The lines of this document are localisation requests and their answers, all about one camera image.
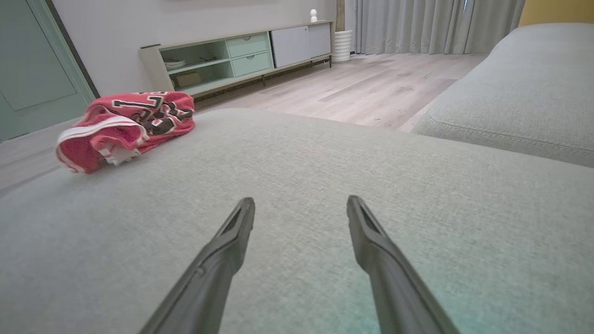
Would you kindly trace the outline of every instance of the door frame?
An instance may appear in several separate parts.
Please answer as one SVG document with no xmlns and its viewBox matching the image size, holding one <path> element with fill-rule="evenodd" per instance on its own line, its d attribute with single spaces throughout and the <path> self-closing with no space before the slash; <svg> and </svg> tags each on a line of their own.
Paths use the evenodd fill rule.
<svg viewBox="0 0 594 334">
<path fill-rule="evenodd" d="M 99 97 L 51 0 L 25 0 L 74 89 L 89 105 Z"/>
</svg>

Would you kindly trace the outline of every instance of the white wall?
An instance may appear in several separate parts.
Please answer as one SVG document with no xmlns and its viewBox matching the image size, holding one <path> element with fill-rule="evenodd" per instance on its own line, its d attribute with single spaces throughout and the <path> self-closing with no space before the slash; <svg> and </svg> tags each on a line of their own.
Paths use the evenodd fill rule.
<svg viewBox="0 0 594 334">
<path fill-rule="evenodd" d="M 153 90 L 141 46 L 333 20 L 336 0 L 53 0 L 101 96 Z"/>
</svg>

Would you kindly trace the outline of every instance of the open shelf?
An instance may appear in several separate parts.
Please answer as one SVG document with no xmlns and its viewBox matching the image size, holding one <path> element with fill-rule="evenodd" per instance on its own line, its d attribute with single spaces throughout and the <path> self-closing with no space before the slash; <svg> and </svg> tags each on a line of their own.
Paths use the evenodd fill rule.
<svg viewBox="0 0 594 334">
<path fill-rule="evenodd" d="M 175 70 L 169 70 L 169 71 L 167 71 L 167 73 L 169 75 L 171 75 L 171 74 L 176 74 L 176 73 L 180 73 L 180 72 L 191 71 L 191 70 L 195 70 L 197 68 L 210 66 L 210 65 L 216 65 L 216 64 L 220 64 L 222 62 L 226 62 L 226 61 L 230 61 L 230 60 L 231 59 L 218 59 L 218 60 L 213 60 L 213 61 L 205 61 L 205 62 L 201 62 L 201 63 L 194 64 L 194 65 L 176 68 Z"/>
<path fill-rule="evenodd" d="M 216 88 L 216 87 L 220 87 L 220 86 L 224 86 L 228 83 L 232 83 L 235 81 L 235 78 L 221 78 L 221 79 L 217 79 L 217 80 L 213 80 L 213 81 L 208 81 L 205 83 L 199 83 L 196 84 L 194 86 L 189 86 L 189 87 L 184 87 L 183 89 L 180 89 L 180 92 L 184 92 L 188 95 L 192 95 L 192 94 L 196 94 L 196 92 L 202 92 L 205 90 L 212 88 Z"/>
<path fill-rule="evenodd" d="M 172 74 L 170 78 L 173 80 L 175 90 L 179 92 L 188 93 L 203 89 L 208 86 L 216 86 L 226 80 L 233 80 L 233 69 L 231 62 L 226 61 L 202 66 L 193 70 L 186 70 L 179 74 Z"/>
<path fill-rule="evenodd" d="M 183 67 L 167 71 L 169 75 L 230 61 L 229 52 L 227 51 L 227 45 L 224 40 L 162 50 L 161 57 L 165 62 L 171 59 L 173 61 L 185 61 L 186 63 Z"/>
</svg>

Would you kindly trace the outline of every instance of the white bowl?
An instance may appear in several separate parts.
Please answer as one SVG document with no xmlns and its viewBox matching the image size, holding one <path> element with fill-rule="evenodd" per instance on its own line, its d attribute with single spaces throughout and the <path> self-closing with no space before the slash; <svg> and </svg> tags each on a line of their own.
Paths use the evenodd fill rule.
<svg viewBox="0 0 594 334">
<path fill-rule="evenodd" d="M 184 67 L 185 60 L 165 62 L 165 68 L 168 70 L 175 70 L 176 68 Z"/>
</svg>

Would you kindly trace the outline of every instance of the mint green cabinet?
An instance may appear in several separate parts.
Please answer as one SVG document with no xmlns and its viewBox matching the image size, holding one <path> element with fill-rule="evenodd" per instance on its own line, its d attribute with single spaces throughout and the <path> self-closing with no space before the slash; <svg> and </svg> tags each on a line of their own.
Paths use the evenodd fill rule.
<svg viewBox="0 0 594 334">
<path fill-rule="evenodd" d="M 242 75 L 267 70 L 270 68 L 270 60 L 268 58 L 267 52 L 234 59 L 232 63 L 235 77 L 240 77 Z"/>
<path fill-rule="evenodd" d="M 318 30 L 323 39 L 313 34 L 315 38 L 312 38 L 311 45 L 315 47 L 311 50 L 308 30 L 317 26 L 322 26 Z M 332 26 L 332 22 L 322 22 L 285 27 L 286 30 L 295 28 L 293 30 L 300 31 L 299 41 L 291 36 L 286 36 L 284 40 L 285 45 L 299 48 L 293 52 L 299 56 L 291 58 L 281 68 L 275 68 L 273 60 L 275 56 L 278 60 L 278 55 L 275 55 L 277 44 L 273 50 L 270 42 L 271 33 L 279 29 L 171 45 L 148 45 L 140 48 L 138 53 L 154 90 L 204 95 L 247 80 L 262 80 L 266 84 L 267 75 L 300 64 L 313 64 L 325 59 L 331 62 Z M 169 59 L 183 61 L 183 65 L 172 68 L 172 64 L 165 64 Z"/>
<path fill-rule="evenodd" d="M 228 39 L 227 45 L 231 58 L 267 50 L 265 34 Z"/>
</svg>

